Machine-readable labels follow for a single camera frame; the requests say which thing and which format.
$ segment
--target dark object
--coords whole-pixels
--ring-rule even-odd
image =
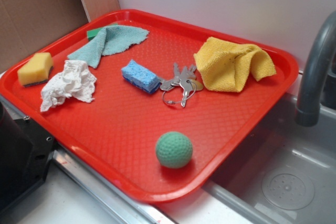
[[[33,119],[13,120],[0,103],[0,214],[44,183],[55,143]]]
[[[336,11],[323,23],[309,53],[296,105],[295,121],[317,124],[321,103],[336,109]]]

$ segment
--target ball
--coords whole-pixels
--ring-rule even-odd
[[[178,169],[191,160],[193,145],[187,136],[172,131],[159,138],[155,146],[155,152],[161,165]]]

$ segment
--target gray faucet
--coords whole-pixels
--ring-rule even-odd
[[[295,121],[302,126],[317,124],[320,103],[336,109],[336,11],[323,23],[310,50],[303,72]]]

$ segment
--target red tray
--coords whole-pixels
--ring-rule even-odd
[[[63,70],[68,54],[87,41],[86,31],[118,22],[150,31],[141,44],[113,56],[102,57],[97,69],[94,101],[75,98],[48,112],[39,111],[43,84],[28,88],[18,83],[17,70],[27,59],[10,68],[0,79],[0,93],[31,116],[65,148],[94,168],[129,196],[150,203],[171,201],[199,188],[280,99],[298,75],[296,61],[288,53],[259,43],[199,28],[138,10],[106,14],[43,48],[54,59],[51,77]],[[173,77],[173,63],[195,63],[208,37],[244,44],[253,43],[271,56],[277,74],[256,82],[249,77],[241,93],[195,93],[180,104],[165,105],[162,91],[153,95],[126,82],[121,68],[131,59],[157,75]],[[197,80],[201,81],[196,71]],[[165,98],[180,100],[175,88]],[[194,147],[191,162],[181,169],[162,167],[155,155],[159,137],[169,131],[188,136]]]

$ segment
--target drain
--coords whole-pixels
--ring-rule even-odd
[[[314,185],[311,180],[293,168],[270,171],[265,175],[262,184],[266,199],[285,210],[304,208],[314,198]]]

